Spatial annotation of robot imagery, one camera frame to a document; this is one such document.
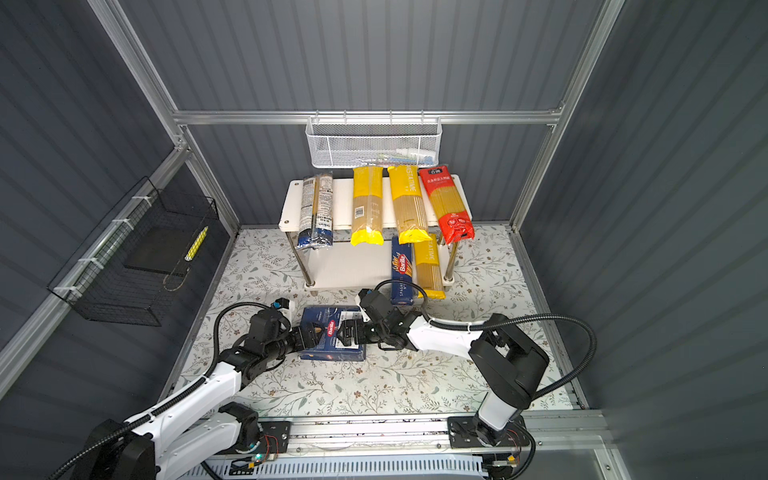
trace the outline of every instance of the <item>metal shelf leg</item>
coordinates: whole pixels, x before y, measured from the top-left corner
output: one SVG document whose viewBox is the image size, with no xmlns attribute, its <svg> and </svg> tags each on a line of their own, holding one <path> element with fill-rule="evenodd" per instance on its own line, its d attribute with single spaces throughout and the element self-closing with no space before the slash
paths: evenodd
<svg viewBox="0 0 768 480">
<path fill-rule="evenodd" d="M 290 236 L 290 232 L 286 232 L 286 238 L 288 239 L 288 244 L 290 245 L 290 249 L 293 251 L 293 256 L 296 258 L 296 261 L 299 262 L 299 268 L 301 269 L 301 273 L 304 275 L 304 285 L 307 288 L 312 288 L 315 286 L 314 280 L 312 280 L 312 277 L 310 276 L 310 272 L 306 270 L 306 266 L 304 266 L 304 262 L 301 260 L 301 255 L 299 255 L 299 251 L 296 250 L 296 245 L 293 244 L 293 238 Z"/>
<path fill-rule="evenodd" d="M 446 282 L 453 281 L 453 264 L 456 262 L 456 252 L 458 252 L 458 242 L 454 242 L 453 248 L 451 249 L 451 257 L 448 259 L 448 268 L 445 269 L 445 276 L 443 277 L 443 280 Z"/>
</svg>

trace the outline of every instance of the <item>blue barilla box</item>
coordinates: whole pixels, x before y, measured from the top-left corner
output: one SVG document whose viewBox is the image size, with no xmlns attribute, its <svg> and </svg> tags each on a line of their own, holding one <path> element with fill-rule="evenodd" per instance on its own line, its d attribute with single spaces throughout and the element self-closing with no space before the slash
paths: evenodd
<svg viewBox="0 0 768 480">
<path fill-rule="evenodd" d="M 392 237 L 392 279 L 413 281 L 413 243 L 401 245 Z M 413 288 L 403 283 L 392 284 L 392 305 L 413 305 Z"/>
<path fill-rule="evenodd" d="M 299 353 L 305 360 L 328 360 L 331 362 L 362 362 L 366 359 L 366 346 L 352 342 L 344 346 L 336 338 L 339 324 L 348 319 L 362 318 L 357 306 L 307 306 L 301 315 L 301 324 L 311 328 L 313 324 L 324 328 L 323 336 L 313 349 Z"/>
</svg>

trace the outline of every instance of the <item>gray corrugated wall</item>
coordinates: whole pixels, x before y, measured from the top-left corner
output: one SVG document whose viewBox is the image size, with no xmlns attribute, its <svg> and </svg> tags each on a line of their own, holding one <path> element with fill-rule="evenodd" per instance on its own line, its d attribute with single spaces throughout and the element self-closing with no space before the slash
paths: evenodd
<svg viewBox="0 0 768 480">
<path fill-rule="evenodd" d="M 0 71 L 2 347 L 173 144 L 85 0 L 0 3 Z M 170 187 L 200 193 L 186 168 Z M 42 478 L 94 425 L 157 400 L 227 242 L 221 226 L 208 242 L 204 274 L 162 328 L 64 319 L 0 401 L 0 477 Z"/>
<path fill-rule="evenodd" d="M 202 194 L 187 168 L 166 188 Z M 228 240 L 221 222 L 210 226 L 160 327 L 66 316 L 0 402 L 0 477 L 50 475 L 82 449 L 96 425 L 120 422 L 157 401 Z"/>
<path fill-rule="evenodd" d="M 140 0 L 123 7 L 181 110 L 546 110 L 561 103 L 601 3 Z M 476 220 L 509 219 L 545 128 L 445 127 L 440 160 L 465 181 Z M 320 171 L 303 127 L 191 130 L 245 224 L 277 223 L 288 183 Z"/>
<path fill-rule="evenodd" d="M 312 167 L 304 127 L 191 125 L 243 224 L 277 224 L 291 180 Z M 446 125 L 440 162 L 459 175 L 475 220 L 509 220 L 547 133 L 545 125 Z M 350 169 L 333 170 L 351 177 Z"/>
<path fill-rule="evenodd" d="M 182 110 L 515 110 L 559 105 L 600 4 L 132 0 L 123 7 Z"/>
<path fill-rule="evenodd" d="M 763 478 L 768 4 L 631 1 L 605 54 L 525 244 L 633 478 Z"/>
<path fill-rule="evenodd" d="M 0 347 L 170 152 L 85 0 L 0 3 Z"/>
</svg>

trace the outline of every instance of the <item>spaghetti package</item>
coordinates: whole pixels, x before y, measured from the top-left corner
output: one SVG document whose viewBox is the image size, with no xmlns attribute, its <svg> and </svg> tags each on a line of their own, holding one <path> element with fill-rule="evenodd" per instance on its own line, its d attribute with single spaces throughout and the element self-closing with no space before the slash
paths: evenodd
<svg viewBox="0 0 768 480">
<path fill-rule="evenodd" d="M 307 177 L 301 186 L 301 213 L 299 215 L 299 241 L 297 248 L 312 246 L 312 212 L 314 206 L 315 177 Z"/>
<path fill-rule="evenodd" d="M 354 169 L 352 199 L 352 245 L 358 243 L 384 244 L 382 235 L 382 174 L 381 167 Z"/>
<path fill-rule="evenodd" d="M 296 248 L 333 245 L 333 175 L 307 177 L 301 189 L 299 241 Z"/>
<path fill-rule="evenodd" d="M 440 165 L 422 168 L 419 170 L 419 176 L 427 190 L 429 201 L 432 202 L 432 208 L 435 209 L 445 243 L 475 238 L 475 228 L 448 167 Z"/>
<path fill-rule="evenodd" d="M 440 300 L 445 298 L 442 289 L 440 259 L 437 255 L 437 237 L 428 235 L 429 240 L 413 244 L 414 263 L 416 264 L 416 283 L 427 292 L 427 296 Z"/>
<path fill-rule="evenodd" d="M 392 279 L 413 281 L 413 244 L 400 245 L 396 235 L 392 237 Z M 392 305 L 413 305 L 413 288 L 400 282 L 393 283 Z"/>
<path fill-rule="evenodd" d="M 418 168 L 400 165 L 387 168 L 400 243 L 429 241 L 427 213 L 424 210 Z"/>
</svg>

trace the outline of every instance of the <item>white shelf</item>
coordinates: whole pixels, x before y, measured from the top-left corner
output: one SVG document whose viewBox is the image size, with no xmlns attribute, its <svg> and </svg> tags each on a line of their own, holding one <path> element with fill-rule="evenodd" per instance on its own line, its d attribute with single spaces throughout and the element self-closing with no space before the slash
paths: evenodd
<svg viewBox="0 0 768 480">
<path fill-rule="evenodd" d="M 472 218 L 472 211 L 467 204 L 467 197 L 464 195 L 462 182 L 458 176 L 452 175 L 453 182 L 456 184 L 458 194 L 461 195 L 464 207 L 467 209 L 469 218 Z M 437 216 L 432 203 L 429 202 L 424 184 L 419 178 L 419 184 L 422 188 L 422 197 L 424 198 L 424 209 L 427 213 L 427 225 L 437 226 Z M 336 178 L 333 180 L 333 229 L 351 230 L 352 229 L 352 199 L 353 199 L 354 180 L 352 178 Z M 280 229 L 283 232 L 299 231 L 299 217 L 301 211 L 301 180 L 292 180 L 288 186 L 286 201 L 283 204 L 283 214 L 280 216 Z M 395 221 L 395 209 L 392 205 L 392 191 L 389 189 L 389 177 L 383 178 L 382 186 L 382 226 L 384 228 L 397 228 Z"/>
<path fill-rule="evenodd" d="M 450 249 L 438 245 L 440 270 L 443 285 L 445 269 L 448 267 Z M 377 283 L 392 278 L 392 242 L 385 240 L 384 245 L 360 243 L 352 246 L 350 242 L 334 242 L 333 247 L 310 250 L 306 267 L 315 284 L 308 290 L 347 290 L 373 288 Z M 413 281 L 419 281 L 413 273 Z"/>
</svg>

